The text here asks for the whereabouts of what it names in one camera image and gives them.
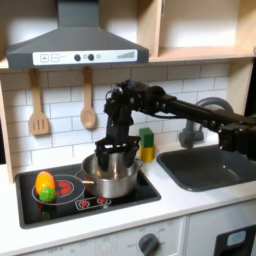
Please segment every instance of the stove control button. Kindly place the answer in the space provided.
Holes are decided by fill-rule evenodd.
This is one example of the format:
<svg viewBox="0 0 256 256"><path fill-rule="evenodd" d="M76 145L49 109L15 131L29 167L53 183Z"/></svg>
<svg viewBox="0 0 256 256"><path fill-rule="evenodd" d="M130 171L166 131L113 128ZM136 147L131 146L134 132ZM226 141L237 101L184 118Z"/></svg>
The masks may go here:
<svg viewBox="0 0 256 256"><path fill-rule="evenodd" d="M146 234L139 241L139 248L144 255L151 255L160 245L156 235Z"/></svg>

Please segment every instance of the gray range hood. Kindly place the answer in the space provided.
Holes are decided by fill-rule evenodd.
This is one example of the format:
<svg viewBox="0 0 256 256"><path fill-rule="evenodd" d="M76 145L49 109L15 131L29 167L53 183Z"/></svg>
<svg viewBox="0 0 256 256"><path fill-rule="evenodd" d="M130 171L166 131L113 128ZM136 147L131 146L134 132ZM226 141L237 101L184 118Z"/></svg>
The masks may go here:
<svg viewBox="0 0 256 256"><path fill-rule="evenodd" d="M59 27L10 46L9 68L147 63L148 49L99 27L98 1L58 0Z"/></svg>

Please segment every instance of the white tile backsplash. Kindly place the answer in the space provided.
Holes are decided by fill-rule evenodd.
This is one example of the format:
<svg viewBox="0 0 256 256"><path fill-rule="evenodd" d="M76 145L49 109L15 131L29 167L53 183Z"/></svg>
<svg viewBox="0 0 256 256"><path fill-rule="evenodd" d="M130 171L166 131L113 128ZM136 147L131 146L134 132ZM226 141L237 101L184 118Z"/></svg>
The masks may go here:
<svg viewBox="0 0 256 256"><path fill-rule="evenodd" d="M71 101L70 87L63 88L47 88L41 91L42 103L64 103ZM26 90L27 105L33 105L32 91Z"/></svg>
<svg viewBox="0 0 256 256"><path fill-rule="evenodd" d="M9 142L12 153L52 147L50 135L14 138L10 139Z"/></svg>
<svg viewBox="0 0 256 256"><path fill-rule="evenodd" d="M1 80L3 91L31 88L31 81L30 81L29 74L27 72L18 73L18 74L1 74L0 80ZM40 87L42 88L48 87L48 79L47 79L46 72L40 73Z"/></svg>
<svg viewBox="0 0 256 256"><path fill-rule="evenodd" d="M50 119L51 132L70 132L72 131L71 117Z"/></svg>
<svg viewBox="0 0 256 256"><path fill-rule="evenodd" d="M28 166L32 164L31 152L21 152L11 154L12 167Z"/></svg>
<svg viewBox="0 0 256 256"><path fill-rule="evenodd" d="M26 93L24 90L4 91L3 97L5 107L26 105Z"/></svg>
<svg viewBox="0 0 256 256"><path fill-rule="evenodd" d="M93 72L94 84L114 84L130 79L129 68L96 69Z"/></svg>
<svg viewBox="0 0 256 256"><path fill-rule="evenodd" d="M84 77L82 71L49 72L49 87L82 86Z"/></svg>
<svg viewBox="0 0 256 256"><path fill-rule="evenodd" d="M189 79L184 81L183 92L213 90L214 78Z"/></svg>
<svg viewBox="0 0 256 256"><path fill-rule="evenodd" d="M228 89L228 77L216 77L214 83L214 90Z"/></svg>
<svg viewBox="0 0 256 256"><path fill-rule="evenodd" d="M9 138L29 136L28 122L7 124Z"/></svg>
<svg viewBox="0 0 256 256"><path fill-rule="evenodd" d="M200 65L170 66L168 68L167 80L199 78Z"/></svg>
<svg viewBox="0 0 256 256"><path fill-rule="evenodd" d="M84 100L84 87L72 87L72 101ZM93 98L95 100L105 99L106 94L111 90L111 84L93 85Z"/></svg>
<svg viewBox="0 0 256 256"><path fill-rule="evenodd" d="M155 135L155 145L166 145L177 141L177 132L168 132Z"/></svg>
<svg viewBox="0 0 256 256"><path fill-rule="evenodd" d="M229 63L202 65L201 77L228 76L230 71Z"/></svg>
<svg viewBox="0 0 256 256"><path fill-rule="evenodd" d="M62 147L89 142L92 142L92 132L89 130L52 134L53 147Z"/></svg>
<svg viewBox="0 0 256 256"><path fill-rule="evenodd" d="M149 86L161 86L166 93L179 93L182 91L182 80L150 82Z"/></svg>
<svg viewBox="0 0 256 256"><path fill-rule="evenodd" d="M226 100L227 91L226 90L216 90L216 91L198 92L197 101L208 98L208 97L218 97L218 98Z"/></svg>
<svg viewBox="0 0 256 256"><path fill-rule="evenodd" d="M132 79L150 86L159 85L179 100L196 103L205 97L225 98L228 75L229 63L218 60L93 67L92 106L97 113L97 125L87 130L80 121L84 108L82 68L44 69L40 86L51 133L35 137L29 133L33 100L28 73L1 72L13 166L26 169L65 165L81 162L92 154L93 141L105 137L108 119L103 112L105 95L116 83ZM138 135L140 128L149 127L155 133L156 145L176 142L186 123L186 120L158 119L139 112L133 112L132 117L135 124L130 127L130 135Z"/></svg>
<svg viewBox="0 0 256 256"><path fill-rule="evenodd" d="M163 132L181 131L186 126L185 119L174 119L163 122Z"/></svg>
<svg viewBox="0 0 256 256"><path fill-rule="evenodd" d="M133 68L134 81L163 81L167 78L167 67Z"/></svg>

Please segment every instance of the black cooktop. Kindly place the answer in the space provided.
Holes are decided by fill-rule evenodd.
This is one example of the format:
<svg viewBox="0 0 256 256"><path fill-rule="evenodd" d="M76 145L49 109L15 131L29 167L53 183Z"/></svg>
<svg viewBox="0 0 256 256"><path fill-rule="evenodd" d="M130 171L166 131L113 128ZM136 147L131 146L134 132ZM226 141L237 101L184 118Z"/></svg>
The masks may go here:
<svg viewBox="0 0 256 256"><path fill-rule="evenodd" d="M127 196L116 199L97 198L85 191L75 175L81 165L52 168L45 171L54 175L57 199L42 203L35 192L35 181L40 171L18 174L16 177L20 226L34 228L61 221L82 218L125 207L149 203L161 197L153 185L139 171L135 189Z"/></svg>

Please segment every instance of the wooden spatula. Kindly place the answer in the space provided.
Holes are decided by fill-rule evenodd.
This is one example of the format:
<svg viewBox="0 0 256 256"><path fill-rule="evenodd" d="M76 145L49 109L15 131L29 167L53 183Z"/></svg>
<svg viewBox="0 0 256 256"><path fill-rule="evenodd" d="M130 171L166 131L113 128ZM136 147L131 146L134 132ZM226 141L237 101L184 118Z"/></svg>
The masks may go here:
<svg viewBox="0 0 256 256"><path fill-rule="evenodd" d="M84 108L80 119L86 129L92 129L96 124L96 114L92 108L92 70L85 68L84 72Z"/></svg>
<svg viewBox="0 0 256 256"><path fill-rule="evenodd" d="M29 129L33 135L42 135L49 132L49 122L42 112L41 95L39 87L40 72L37 69L29 71L32 84L32 97L34 104L34 113L29 120Z"/></svg>

